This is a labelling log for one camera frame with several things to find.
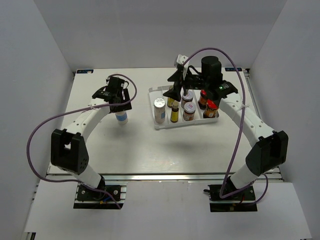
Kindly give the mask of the silver-lid salt jar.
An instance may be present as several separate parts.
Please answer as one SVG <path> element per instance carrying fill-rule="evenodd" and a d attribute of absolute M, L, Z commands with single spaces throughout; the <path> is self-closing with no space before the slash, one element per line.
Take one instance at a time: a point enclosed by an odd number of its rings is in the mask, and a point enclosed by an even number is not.
<path fill-rule="evenodd" d="M 115 117 L 120 125 L 125 125 L 128 122 L 128 115 L 126 111 L 116 112 Z"/>
<path fill-rule="evenodd" d="M 163 98 L 157 98 L 153 102 L 154 120 L 158 124 L 162 124 L 166 119 L 166 102 Z"/>

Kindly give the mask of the yellow bottle front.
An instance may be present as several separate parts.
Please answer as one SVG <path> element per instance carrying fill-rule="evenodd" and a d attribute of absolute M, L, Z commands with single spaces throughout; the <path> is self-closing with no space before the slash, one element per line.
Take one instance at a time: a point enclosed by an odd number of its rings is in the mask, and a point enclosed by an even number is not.
<path fill-rule="evenodd" d="M 173 106 L 173 102 L 175 101 L 173 98 L 171 98 L 170 96 L 168 96 L 167 97 L 167 106 L 169 107 L 169 108 L 172 108 L 172 106 Z"/>

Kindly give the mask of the yellow bottle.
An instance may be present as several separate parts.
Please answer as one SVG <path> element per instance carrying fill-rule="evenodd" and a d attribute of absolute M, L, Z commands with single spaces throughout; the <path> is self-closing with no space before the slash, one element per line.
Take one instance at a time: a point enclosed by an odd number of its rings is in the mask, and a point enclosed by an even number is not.
<path fill-rule="evenodd" d="M 171 107 L 170 121 L 176 123 L 179 120 L 179 103 L 175 101 Z"/>
<path fill-rule="evenodd" d="M 169 107 L 169 108 L 172 108 L 172 106 L 173 106 L 173 102 L 175 101 L 173 98 L 171 98 L 170 96 L 168 96 L 167 97 L 167 106 Z"/>

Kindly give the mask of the white-lid sauce jar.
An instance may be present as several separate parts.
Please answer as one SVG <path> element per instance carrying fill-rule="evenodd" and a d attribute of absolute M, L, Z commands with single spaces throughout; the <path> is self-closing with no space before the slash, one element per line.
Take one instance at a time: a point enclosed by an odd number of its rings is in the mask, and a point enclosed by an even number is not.
<path fill-rule="evenodd" d="M 185 121 L 192 121 L 196 112 L 196 105 L 193 102 L 187 102 L 183 106 L 183 119 Z"/>
<path fill-rule="evenodd" d="M 193 101 L 193 98 L 194 98 L 194 92 L 189 89 L 186 95 L 184 94 L 181 95 L 181 107 L 184 108 L 185 104 Z"/>

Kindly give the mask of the silver-lid salt jar front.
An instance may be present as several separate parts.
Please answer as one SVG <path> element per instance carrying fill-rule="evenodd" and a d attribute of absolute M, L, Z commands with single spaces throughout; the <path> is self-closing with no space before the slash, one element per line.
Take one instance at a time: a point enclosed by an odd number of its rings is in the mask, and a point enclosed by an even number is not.
<path fill-rule="evenodd" d="M 163 98 L 157 98 L 153 102 L 154 120 L 158 124 L 162 124 L 166 119 L 166 102 Z"/>

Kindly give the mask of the red-lid chili sauce jar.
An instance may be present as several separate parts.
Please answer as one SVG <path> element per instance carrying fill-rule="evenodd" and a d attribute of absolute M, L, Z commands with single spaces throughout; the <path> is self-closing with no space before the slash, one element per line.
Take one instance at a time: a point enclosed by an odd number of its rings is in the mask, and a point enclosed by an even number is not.
<path fill-rule="evenodd" d="M 206 109 L 207 101 L 208 101 L 207 93 L 202 89 L 200 91 L 200 97 L 198 100 L 198 105 L 201 110 Z"/>

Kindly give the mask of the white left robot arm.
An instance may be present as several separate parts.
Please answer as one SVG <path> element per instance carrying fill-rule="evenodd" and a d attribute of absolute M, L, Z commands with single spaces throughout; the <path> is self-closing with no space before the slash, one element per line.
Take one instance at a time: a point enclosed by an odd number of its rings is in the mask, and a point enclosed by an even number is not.
<path fill-rule="evenodd" d="M 104 178 L 89 165 L 86 142 L 92 131 L 108 114 L 132 109 L 129 90 L 124 76 L 113 74 L 106 79 L 106 86 L 91 97 L 88 110 L 82 110 L 76 120 L 64 129 L 51 134 L 50 162 L 53 166 L 72 174 L 86 185 L 88 193 L 99 200 L 105 196 Z"/>

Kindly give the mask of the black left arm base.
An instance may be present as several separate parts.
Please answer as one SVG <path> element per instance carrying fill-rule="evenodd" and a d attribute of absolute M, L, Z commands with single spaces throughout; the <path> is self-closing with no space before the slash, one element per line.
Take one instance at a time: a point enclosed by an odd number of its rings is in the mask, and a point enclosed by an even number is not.
<path fill-rule="evenodd" d="M 127 186 L 111 183 L 105 186 L 104 191 L 114 198 L 120 208 L 108 194 L 89 190 L 80 184 L 76 189 L 73 208 L 82 210 L 120 210 L 126 199 Z"/>

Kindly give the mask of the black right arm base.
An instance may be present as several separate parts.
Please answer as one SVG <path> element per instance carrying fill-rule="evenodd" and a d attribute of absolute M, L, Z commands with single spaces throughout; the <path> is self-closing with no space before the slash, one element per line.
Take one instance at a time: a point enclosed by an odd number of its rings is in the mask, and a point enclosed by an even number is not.
<path fill-rule="evenodd" d="M 236 213 L 236 212 L 257 212 L 256 195 L 254 188 L 250 186 L 235 195 L 220 198 L 221 184 L 210 184 L 203 190 L 209 198 L 211 213 Z"/>

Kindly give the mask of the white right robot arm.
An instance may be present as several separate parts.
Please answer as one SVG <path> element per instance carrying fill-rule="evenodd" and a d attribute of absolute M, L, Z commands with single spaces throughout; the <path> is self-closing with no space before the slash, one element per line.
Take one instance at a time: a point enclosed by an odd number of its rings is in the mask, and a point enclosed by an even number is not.
<path fill-rule="evenodd" d="M 203 90 L 208 100 L 227 114 L 239 128 L 239 136 L 245 136 L 251 150 L 245 164 L 234 174 L 224 177 L 219 197 L 238 199 L 259 176 L 278 167 L 286 161 L 289 137 L 282 131 L 275 131 L 265 124 L 247 105 L 246 95 L 229 81 L 223 79 L 222 64 L 216 56 L 201 59 L 201 71 L 191 73 L 189 58 L 178 55 L 176 72 L 168 78 L 173 88 L 165 97 L 181 101 L 188 90 Z"/>

